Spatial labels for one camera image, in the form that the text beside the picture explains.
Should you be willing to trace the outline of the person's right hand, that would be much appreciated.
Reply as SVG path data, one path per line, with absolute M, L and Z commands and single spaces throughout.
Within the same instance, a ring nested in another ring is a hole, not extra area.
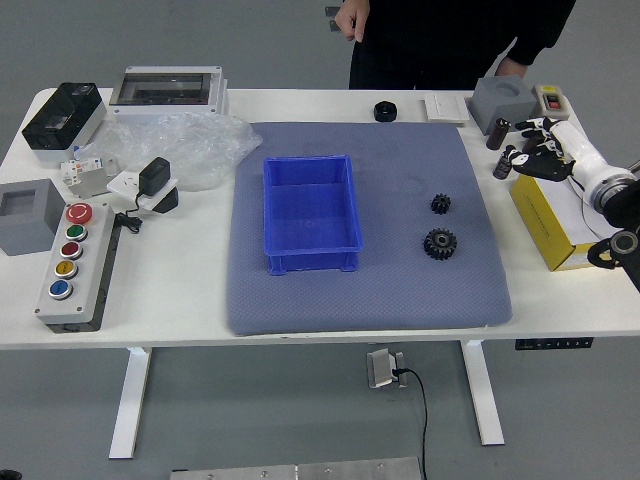
M 368 0 L 344 0 L 335 15 L 335 23 L 347 40 L 361 43 L 369 14 Z

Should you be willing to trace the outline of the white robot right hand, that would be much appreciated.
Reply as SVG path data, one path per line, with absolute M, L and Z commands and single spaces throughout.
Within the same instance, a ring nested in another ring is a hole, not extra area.
M 524 138 L 538 140 L 529 153 L 513 145 L 505 148 L 503 156 L 520 174 L 554 182 L 571 177 L 585 203 L 593 203 L 606 189 L 635 182 L 628 170 L 609 165 L 569 121 L 539 117 L 517 123 L 516 128 Z

